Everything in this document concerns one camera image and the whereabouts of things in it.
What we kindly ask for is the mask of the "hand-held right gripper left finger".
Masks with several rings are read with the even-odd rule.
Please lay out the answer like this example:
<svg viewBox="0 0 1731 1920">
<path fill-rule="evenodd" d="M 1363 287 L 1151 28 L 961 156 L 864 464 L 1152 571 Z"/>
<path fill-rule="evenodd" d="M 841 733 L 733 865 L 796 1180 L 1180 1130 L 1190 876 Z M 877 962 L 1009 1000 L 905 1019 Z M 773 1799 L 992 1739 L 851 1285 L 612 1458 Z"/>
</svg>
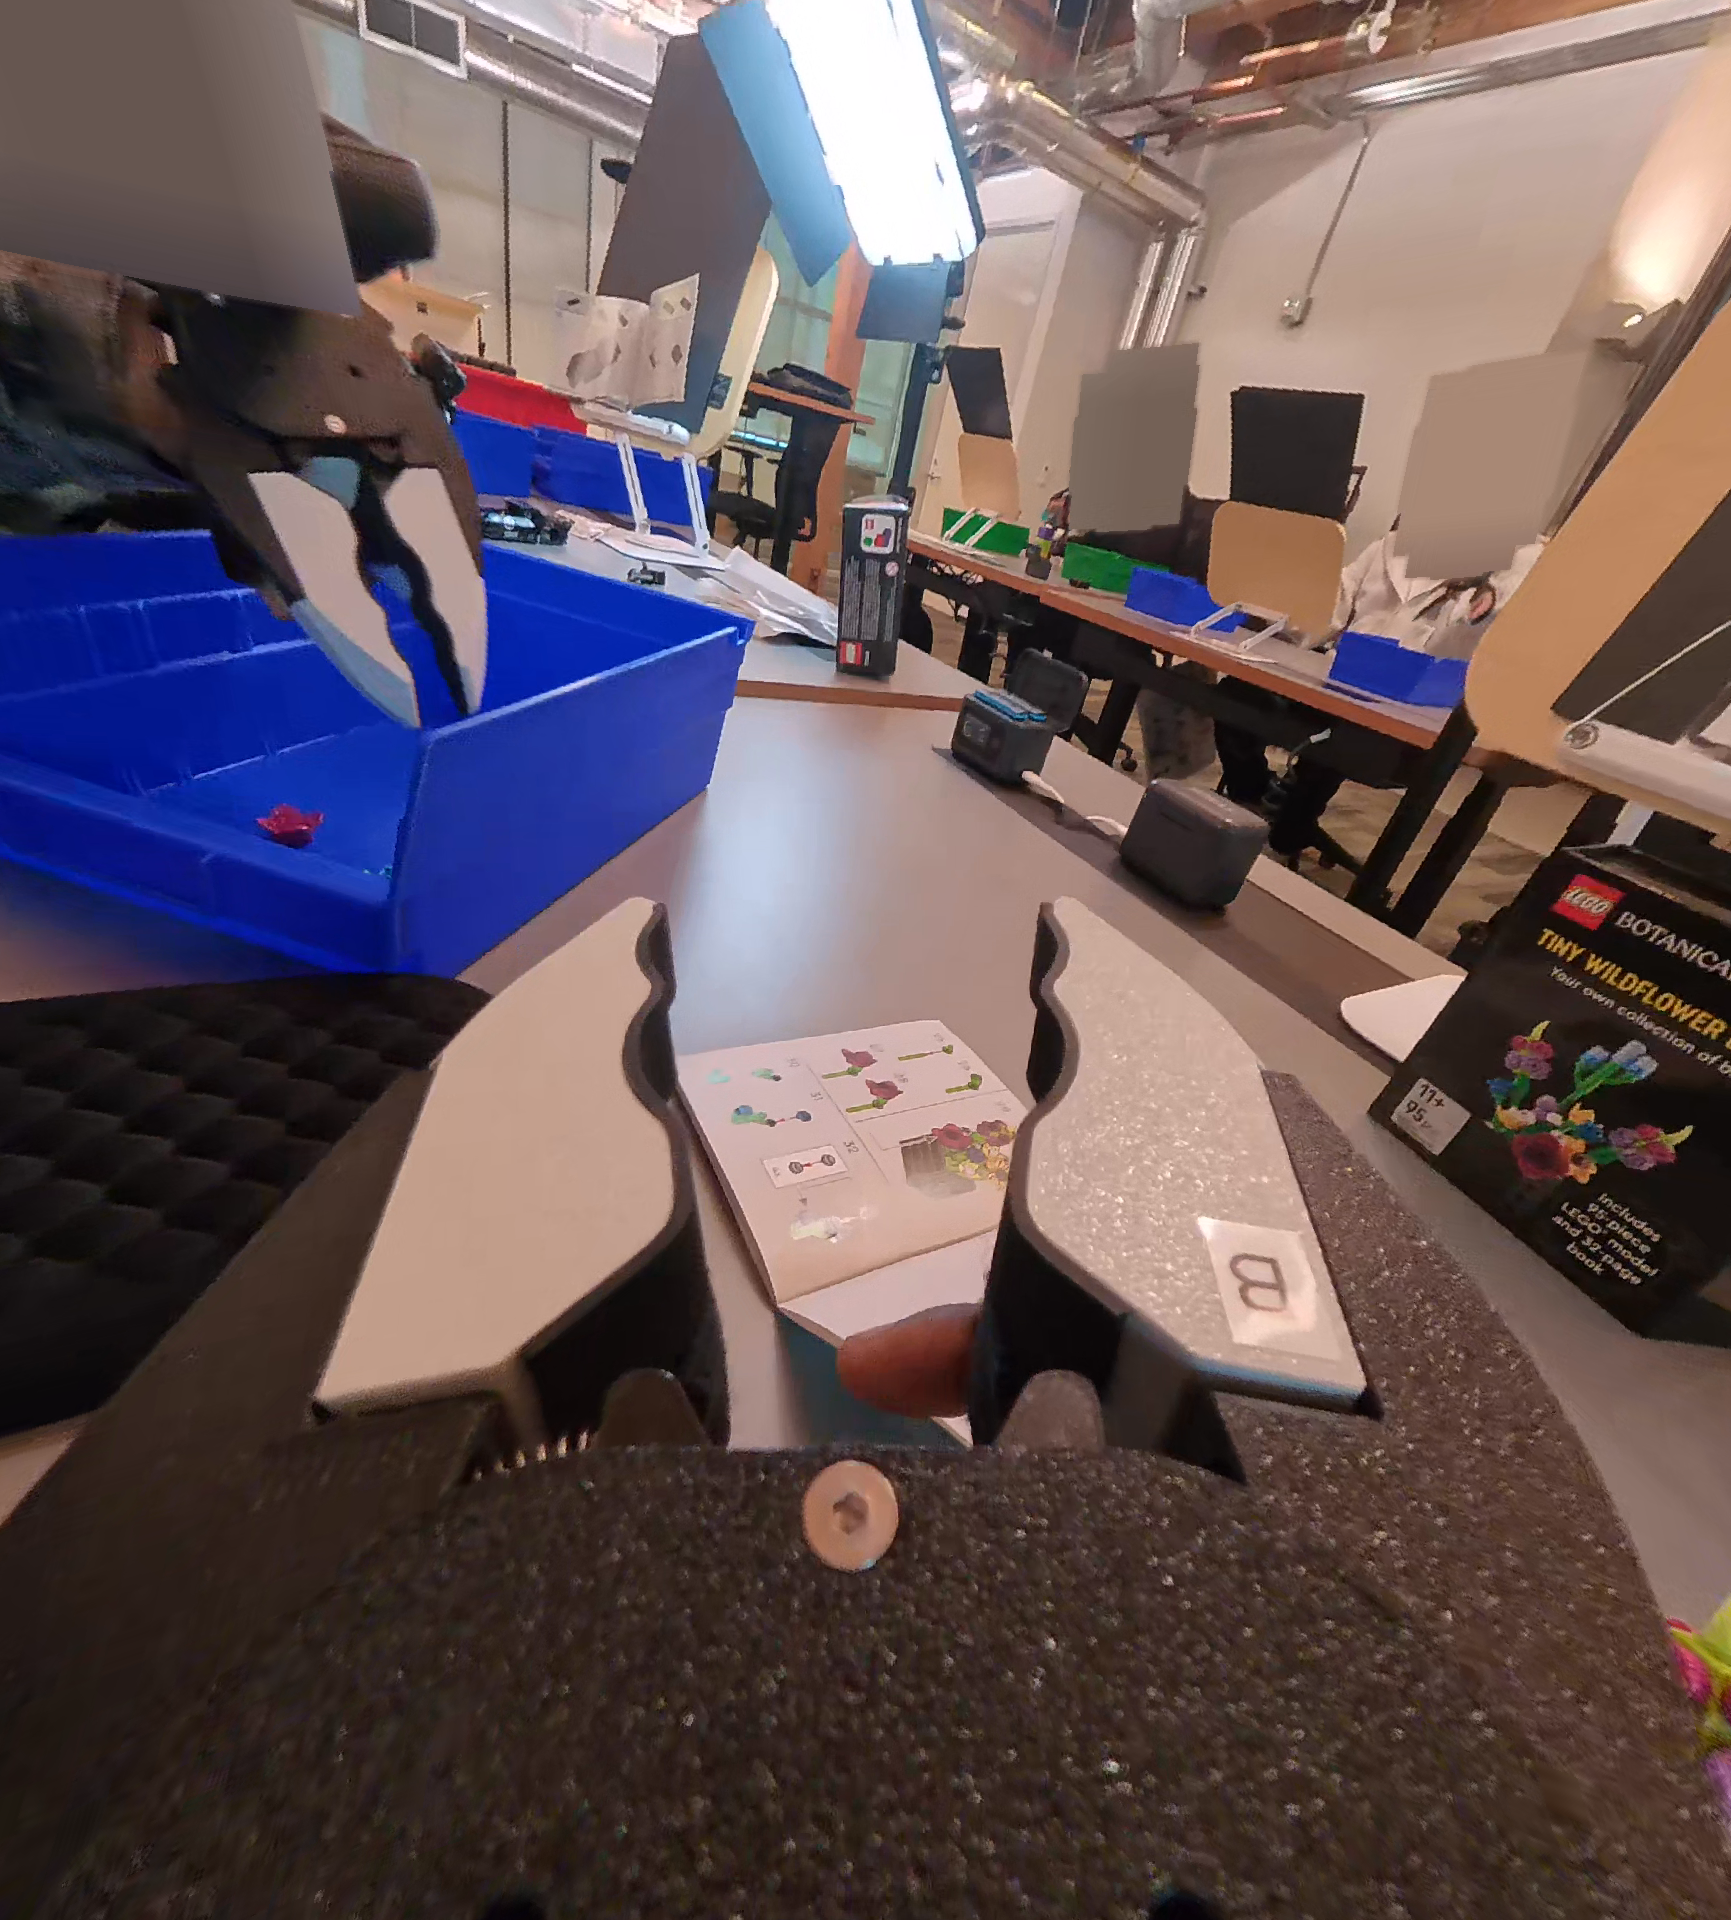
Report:
<svg viewBox="0 0 1731 1920">
<path fill-rule="evenodd" d="M 624 898 L 445 1045 L 316 1388 L 326 1412 L 493 1396 L 520 1447 L 548 1447 L 660 1371 L 728 1441 L 673 998 L 667 908 Z"/>
</svg>

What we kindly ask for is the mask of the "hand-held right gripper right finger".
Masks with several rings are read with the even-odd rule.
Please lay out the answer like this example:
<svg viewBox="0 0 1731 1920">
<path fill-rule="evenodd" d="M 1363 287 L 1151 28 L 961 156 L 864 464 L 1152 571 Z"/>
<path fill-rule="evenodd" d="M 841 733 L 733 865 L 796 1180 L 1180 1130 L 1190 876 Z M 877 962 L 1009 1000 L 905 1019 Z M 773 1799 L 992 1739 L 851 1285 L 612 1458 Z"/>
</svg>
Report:
<svg viewBox="0 0 1731 1920">
<path fill-rule="evenodd" d="M 1236 1026 L 1080 898 L 1031 956 L 1031 1108 L 972 1351 L 972 1441 L 1073 1375 L 1107 1445 L 1235 1452 L 1219 1396 L 1373 1416 L 1373 1376 Z"/>
</svg>

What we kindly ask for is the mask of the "blue plastic bin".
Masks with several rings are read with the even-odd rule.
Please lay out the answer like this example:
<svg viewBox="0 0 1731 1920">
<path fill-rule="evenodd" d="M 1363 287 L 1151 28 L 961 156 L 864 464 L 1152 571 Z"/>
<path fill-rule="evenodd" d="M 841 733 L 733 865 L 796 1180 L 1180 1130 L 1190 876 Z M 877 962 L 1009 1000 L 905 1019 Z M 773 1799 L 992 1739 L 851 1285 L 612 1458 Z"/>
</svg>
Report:
<svg viewBox="0 0 1731 1920">
<path fill-rule="evenodd" d="M 1332 644 L 1326 681 L 1363 699 L 1451 712 L 1461 703 L 1467 661 L 1409 650 L 1387 636 L 1347 630 Z"/>
<path fill-rule="evenodd" d="M 690 452 L 683 430 L 634 428 L 611 432 L 527 428 L 456 409 L 452 435 L 478 495 L 539 498 L 566 508 L 691 526 L 707 508 L 709 473 Z"/>
<path fill-rule="evenodd" d="M 1235 636 L 1245 630 L 1245 610 L 1183 572 L 1137 564 L 1127 575 L 1127 612 L 1180 630 Z"/>
<path fill-rule="evenodd" d="M 715 769 L 754 622 L 486 551 L 478 716 L 409 731 L 202 530 L 0 536 L 0 858 L 295 958 L 462 973 Z M 267 841 L 320 810 L 313 848 Z"/>
</svg>

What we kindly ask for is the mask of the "lego instruction booklet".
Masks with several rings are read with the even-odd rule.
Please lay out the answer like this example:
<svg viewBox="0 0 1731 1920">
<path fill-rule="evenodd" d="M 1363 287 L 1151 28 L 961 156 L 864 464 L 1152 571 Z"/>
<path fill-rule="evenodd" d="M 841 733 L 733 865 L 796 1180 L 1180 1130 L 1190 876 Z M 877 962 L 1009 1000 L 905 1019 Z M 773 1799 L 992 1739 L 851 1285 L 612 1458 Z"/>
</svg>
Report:
<svg viewBox="0 0 1731 1920">
<path fill-rule="evenodd" d="M 982 1302 L 1030 1104 L 952 1029 L 691 1050 L 678 1073 L 787 1320 L 841 1347 Z"/>
</svg>

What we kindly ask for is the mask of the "person's left forearm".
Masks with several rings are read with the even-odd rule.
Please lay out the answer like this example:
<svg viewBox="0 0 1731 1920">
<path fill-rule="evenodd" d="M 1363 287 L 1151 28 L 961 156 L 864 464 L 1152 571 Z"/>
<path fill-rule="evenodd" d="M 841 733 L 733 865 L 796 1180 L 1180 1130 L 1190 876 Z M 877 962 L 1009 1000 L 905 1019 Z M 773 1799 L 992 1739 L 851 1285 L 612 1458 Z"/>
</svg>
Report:
<svg viewBox="0 0 1731 1920">
<path fill-rule="evenodd" d="M 0 534 L 198 530 L 159 293 L 0 253 Z"/>
</svg>

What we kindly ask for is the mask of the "small black lego box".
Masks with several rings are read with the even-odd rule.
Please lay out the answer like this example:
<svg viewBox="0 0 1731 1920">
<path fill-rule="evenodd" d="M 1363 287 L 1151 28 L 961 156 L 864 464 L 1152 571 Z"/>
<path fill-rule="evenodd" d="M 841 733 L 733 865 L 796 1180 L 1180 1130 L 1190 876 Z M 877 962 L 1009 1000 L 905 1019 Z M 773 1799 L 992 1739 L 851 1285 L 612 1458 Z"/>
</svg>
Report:
<svg viewBox="0 0 1731 1920">
<path fill-rule="evenodd" d="M 884 495 L 847 502 L 837 558 L 837 672 L 886 682 L 899 667 L 909 501 Z"/>
</svg>

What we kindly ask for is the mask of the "black lego set box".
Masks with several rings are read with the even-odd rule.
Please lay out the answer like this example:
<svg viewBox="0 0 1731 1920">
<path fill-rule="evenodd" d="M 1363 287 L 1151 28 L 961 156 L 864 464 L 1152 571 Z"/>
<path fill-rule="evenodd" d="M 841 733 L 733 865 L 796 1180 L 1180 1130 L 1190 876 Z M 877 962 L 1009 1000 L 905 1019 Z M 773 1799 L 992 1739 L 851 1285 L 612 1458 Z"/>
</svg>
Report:
<svg viewBox="0 0 1731 1920">
<path fill-rule="evenodd" d="M 1731 887 L 1555 851 L 1373 1119 L 1628 1330 L 1731 1348 Z"/>
</svg>

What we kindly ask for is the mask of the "person's right hand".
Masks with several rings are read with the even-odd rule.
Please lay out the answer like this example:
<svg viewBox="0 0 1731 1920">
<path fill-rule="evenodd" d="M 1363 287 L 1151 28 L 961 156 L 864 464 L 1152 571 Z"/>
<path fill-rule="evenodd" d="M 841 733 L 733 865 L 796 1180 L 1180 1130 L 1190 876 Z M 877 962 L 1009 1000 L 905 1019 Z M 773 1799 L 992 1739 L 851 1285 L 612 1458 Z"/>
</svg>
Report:
<svg viewBox="0 0 1731 1920">
<path fill-rule="evenodd" d="M 978 1306 L 927 1306 L 848 1336 L 837 1379 L 860 1402 L 909 1419 L 968 1414 Z"/>
</svg>

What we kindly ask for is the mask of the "red plastic bin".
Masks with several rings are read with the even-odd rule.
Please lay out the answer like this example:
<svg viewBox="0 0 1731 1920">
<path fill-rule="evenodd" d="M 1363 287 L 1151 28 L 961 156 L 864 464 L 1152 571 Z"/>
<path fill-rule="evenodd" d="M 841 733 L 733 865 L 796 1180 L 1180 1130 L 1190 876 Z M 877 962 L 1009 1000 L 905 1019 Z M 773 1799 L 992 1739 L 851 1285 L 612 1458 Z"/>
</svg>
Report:
<svg viewBox="0 0 1731 1920">
<path fill-rule="evenodd" d="M 563 432 L 587 432 L 587 422 L 574 409 L 566 394 L 524 378 L 511 371 L 486 367 L 462 360 L 464 391 L 459 397 L 459 415 L 499 419 L 515 428 L 552 428 Z"/>
</svg>

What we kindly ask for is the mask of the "dark grey case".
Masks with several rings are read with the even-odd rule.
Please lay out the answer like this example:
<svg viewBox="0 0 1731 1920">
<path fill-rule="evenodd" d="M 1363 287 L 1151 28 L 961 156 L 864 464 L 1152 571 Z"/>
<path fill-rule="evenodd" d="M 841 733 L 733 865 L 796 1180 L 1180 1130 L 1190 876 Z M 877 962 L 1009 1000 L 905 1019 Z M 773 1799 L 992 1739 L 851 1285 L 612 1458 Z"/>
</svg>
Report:
<svg viewBox="0 0 1731 1920">
<path fill-rule="evenodd" d="M 1121 835 L 1120 859 L 1177 904 L 1222 910 L 1266 848 L 1266 814 L 1215 789 L 1156 778 Z"/>
</svg>

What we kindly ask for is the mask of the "black foam pad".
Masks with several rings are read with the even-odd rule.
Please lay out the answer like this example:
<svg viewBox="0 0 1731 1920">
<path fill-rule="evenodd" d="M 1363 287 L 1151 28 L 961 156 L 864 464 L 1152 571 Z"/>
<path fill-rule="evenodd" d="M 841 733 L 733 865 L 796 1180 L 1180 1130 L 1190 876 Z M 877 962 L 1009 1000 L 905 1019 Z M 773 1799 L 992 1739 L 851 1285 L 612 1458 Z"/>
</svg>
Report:
<svg viewBox="0 0 1731 1920">
<path fill-rule="evenodd" d="M 107 1402 L 486 1000 L 414 973 L 0 1000 L 0 1438 Z"/>
</svg>

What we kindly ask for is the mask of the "black light flag panel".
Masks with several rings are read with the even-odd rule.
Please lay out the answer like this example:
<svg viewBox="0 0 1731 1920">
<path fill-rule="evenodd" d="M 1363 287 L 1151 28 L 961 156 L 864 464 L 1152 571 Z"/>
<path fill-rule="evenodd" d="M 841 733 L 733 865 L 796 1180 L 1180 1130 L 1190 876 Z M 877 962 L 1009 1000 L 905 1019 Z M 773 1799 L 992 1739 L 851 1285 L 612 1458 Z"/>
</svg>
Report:
<svg viewBox="0 0 1731 1920">
<path fill-rule="evenodd" d="M 652 415 L 701 430 L 754 266 L 770 193 L 701 34 L 667 45 L 634 177 L 612 221 L 598 294 L 648 300 L 698 276 L 687 397 Z"/>
</svg>

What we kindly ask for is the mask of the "black case with blue top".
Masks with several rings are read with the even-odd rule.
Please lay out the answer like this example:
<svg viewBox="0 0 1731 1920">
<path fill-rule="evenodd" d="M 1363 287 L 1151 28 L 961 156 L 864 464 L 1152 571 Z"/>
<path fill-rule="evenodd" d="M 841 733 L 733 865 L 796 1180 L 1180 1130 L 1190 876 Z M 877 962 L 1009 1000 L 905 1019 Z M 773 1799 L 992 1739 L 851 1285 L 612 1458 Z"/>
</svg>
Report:
<svg viewBox="0 0 1731 1920">
<path fill-rule="evenodd" d="M 950 757 L 985 778 L 1027 787 L 1045 769 L 1058 733 L 1045 709 L 1004 689 L 975 686 L 959 709 Z"/>
</svg>

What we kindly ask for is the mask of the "long wooden table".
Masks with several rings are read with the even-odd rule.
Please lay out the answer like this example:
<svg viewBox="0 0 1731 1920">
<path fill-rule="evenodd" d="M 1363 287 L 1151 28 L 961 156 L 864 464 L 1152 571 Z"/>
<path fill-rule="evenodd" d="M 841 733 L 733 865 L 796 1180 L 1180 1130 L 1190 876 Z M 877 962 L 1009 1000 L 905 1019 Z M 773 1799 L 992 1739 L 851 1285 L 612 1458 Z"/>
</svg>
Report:
<svg viewBox="0 0 1731 1920">
<path fill-rule="evenodd" d="M 1252 647 L 1226 644 L 1215 631 L 1172 626 L 1127 610 L 1120 595 L 1073 591 L 1059 578 L 1035 578 L 1021 558 L 961 548 L 913 534 L 910 553 L 943 575 L 943 595 L 961 595 L 972 582 L 1013 603 L 1070 612 L 1080 623 L 1073 658 L 1106 686 L 1099 713 L 1070 727 L 1093 759 L 1121 752 L 1125 727 L 1145 689 L 1163 692 L 1205 713 L 1266 723 L 1271 740 L 1292 740 L 1283 705 L 1322 712 L 1307 731 L 1311 757 L 1403 799 L 1361 859 L 1350 904 L 1418 939 L 1465 872 L 1493 825 L 1509 778 L 1505 757 L 1478 747 L 1465 709 L 1439 712 L 1359 695 L 1325 674 L 1325 658 L 1280 637 Z M 1231 686 L 1259 686 L 1273 712 L 1231 705 Z"/>
</svg>

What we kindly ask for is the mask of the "plain wooden board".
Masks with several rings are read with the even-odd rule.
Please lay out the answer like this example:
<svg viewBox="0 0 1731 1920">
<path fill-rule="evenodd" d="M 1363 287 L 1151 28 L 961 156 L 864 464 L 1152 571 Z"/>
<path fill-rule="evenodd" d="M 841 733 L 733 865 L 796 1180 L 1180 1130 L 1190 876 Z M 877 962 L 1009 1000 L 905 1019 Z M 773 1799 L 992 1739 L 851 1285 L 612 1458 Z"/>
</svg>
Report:
<svg viewBox="0 0 1731 1920">
<path fill-rule="evenodd" d="M 1284 631 L 1322 644 L 1337 631 L 1336 608 L 1347 526 L 1332 516 L 1222 501 L 1208 536 L 1208 591 L 1219 603 L 1283 615 Z"/>
</svg>

